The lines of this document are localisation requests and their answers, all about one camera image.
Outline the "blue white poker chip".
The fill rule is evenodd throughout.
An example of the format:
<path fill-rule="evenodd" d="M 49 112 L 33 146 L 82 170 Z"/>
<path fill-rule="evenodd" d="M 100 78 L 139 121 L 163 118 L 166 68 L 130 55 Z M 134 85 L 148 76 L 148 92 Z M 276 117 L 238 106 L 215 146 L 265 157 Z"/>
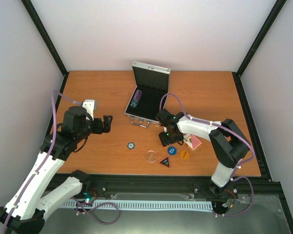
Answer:
<path fill-rule="evenodd" d="M 127 147 L 128 147 L 128 149 L 134 149 L 135 148 L 135 144 L 133 143 L 133 142 L 129 142 L 128 144 L 127 144 Z"/>

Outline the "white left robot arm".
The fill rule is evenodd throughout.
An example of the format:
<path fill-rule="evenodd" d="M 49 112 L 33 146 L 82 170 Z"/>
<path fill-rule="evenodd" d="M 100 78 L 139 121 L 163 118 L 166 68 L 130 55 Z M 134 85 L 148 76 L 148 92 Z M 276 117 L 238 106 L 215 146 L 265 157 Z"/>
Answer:
<path fill-rule="evenodd" d="M 46 196 L 43 192 L 59 168 L 72 153 L 80 151 L 78 144 L 86 143 L 91 134 L 109 133 L 113 117 L 95 118 L 95 100 L 86 100 L 79 106 L 71 106 L 64 113 L 63 121 L 54 125 L 40 147 L 37 160 L 13 198 L 0 207 L 3 233 L 38 234 L 45 221 L 64 202 L 75 195 L 91 193 L 90 175 L 80 170 Z"/>

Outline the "aluminium poker case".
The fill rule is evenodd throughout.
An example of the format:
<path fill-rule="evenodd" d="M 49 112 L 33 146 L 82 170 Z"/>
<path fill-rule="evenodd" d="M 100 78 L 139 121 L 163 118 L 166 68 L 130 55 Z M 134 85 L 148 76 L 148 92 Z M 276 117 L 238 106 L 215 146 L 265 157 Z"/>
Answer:
<path fill-rule="evenodd" d="M 161 66 L 134 61 L 131 65 L 136 87 L 124 112 L 130 118 L 130 123 L 147 128 L 150 124 L 158 124 L 156 115 L 165 107 L 169 92 L 171 69 Z M 137 90 L 142 96 L 136 108 L 130 107 L 130 102 Z"/>

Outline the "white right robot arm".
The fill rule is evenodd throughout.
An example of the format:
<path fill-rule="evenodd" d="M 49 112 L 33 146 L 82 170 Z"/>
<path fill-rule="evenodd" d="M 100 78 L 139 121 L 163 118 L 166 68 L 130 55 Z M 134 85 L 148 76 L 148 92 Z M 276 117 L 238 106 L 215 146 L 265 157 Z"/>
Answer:
<path fill-rule="evenodd" d="M 232 179 L 247 153 L 254 152 L 247 138 L 231 119 L 222 122 L 207 121 L 182 112 L 173 115 L 167 109 L 162 109 L 156 118 L 164 127 L 164 131 L 159 134 L 163 146 L 184 141 L 186 134 L 211 142 L 218 159 L 211 181 L 219 188 L 223 188 Z"/>

